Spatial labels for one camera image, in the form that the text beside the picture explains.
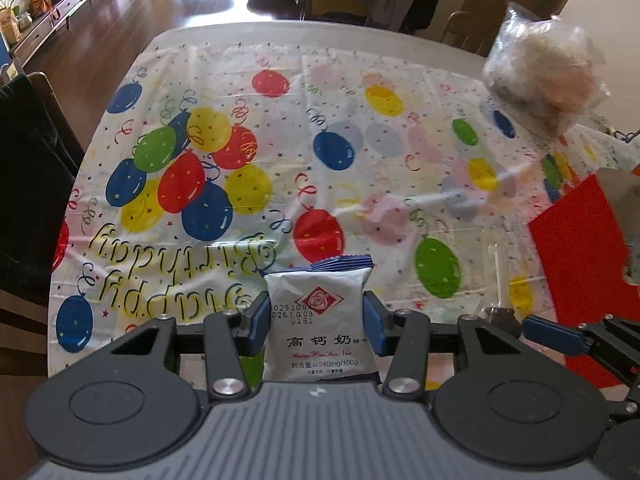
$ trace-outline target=red diamond logo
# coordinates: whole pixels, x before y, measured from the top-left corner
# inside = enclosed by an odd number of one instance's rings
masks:
[[[330,294],[321,287],[316,286],[309,294],[298,298],[296,303],[310,308],[320,316],[320,314],[326,312],[330,306],[341,303],[343,299],[344,298],[341,298],[337,294]]]

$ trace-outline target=gray ribbed surface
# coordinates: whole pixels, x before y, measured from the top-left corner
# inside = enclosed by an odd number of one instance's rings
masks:
[[[325,393],[314,396],[317,388]],[[581,463],[517,473],[448,444],[417,404],[381,397],[370,384],[267,383],[247,402],[213,409],[198,434],[159,462],[121,473],[45,463],[36,480],[604,480]]]

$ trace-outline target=red paper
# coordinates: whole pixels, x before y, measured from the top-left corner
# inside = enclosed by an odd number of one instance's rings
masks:
[[[605,314],[640,320],[636,286],[623,279],[628,249],[594,174],[529,223],[558,321],[601,322]],[[599,388],[620,382],[591,358],[566,366]]]

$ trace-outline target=black jacket on chair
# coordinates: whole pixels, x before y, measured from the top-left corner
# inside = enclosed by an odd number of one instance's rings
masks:
[[[0,88],[0,139],[0,288],[46,306],[78,166],[24,75]]]

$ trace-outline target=tablecloth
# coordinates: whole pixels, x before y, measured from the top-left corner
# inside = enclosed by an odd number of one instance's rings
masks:
[[[454,322],[482,298],[486,226],[504,233],[513,305],[553,319],[527,222],[590,171],[639,161],[583,126],[533,137],[481,82],[393,57],[276,44],[142,53],[68,203],[49,373],[150,317],[248,306],[259,270],[338,254],[372,255],[367,288],[390,309]],[[196,384],[198,361],[183,370]]]

